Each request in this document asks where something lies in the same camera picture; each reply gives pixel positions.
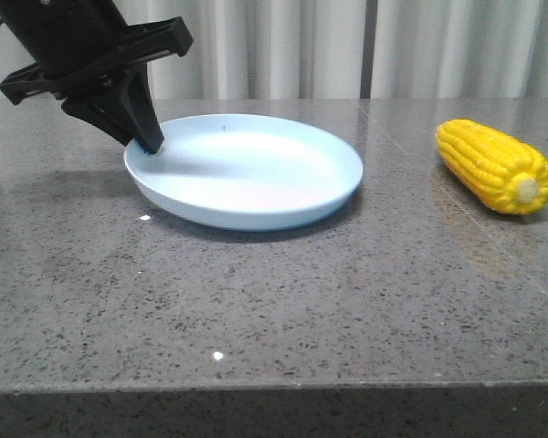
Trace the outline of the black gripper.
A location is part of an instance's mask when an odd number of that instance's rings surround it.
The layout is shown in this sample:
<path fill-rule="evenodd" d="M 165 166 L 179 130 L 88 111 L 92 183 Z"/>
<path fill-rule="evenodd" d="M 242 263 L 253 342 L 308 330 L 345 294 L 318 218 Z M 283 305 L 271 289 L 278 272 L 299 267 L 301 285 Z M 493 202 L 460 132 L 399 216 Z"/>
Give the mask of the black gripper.
<path fill-rule="evenodd" d="M 35 60 L 0 83 L 13 104 L 43 92 L 98 89 L 127 73 L 120 96 L 77 95 L 61 108 L 123 145 L 135 139 L 148 153 L 159 151 L 164 136 L 147 68 L 132 67 L 186 55 L 193 37 L 183 18 L 129 25 L 112 1 L 0 1 L 0 19 Z"/>

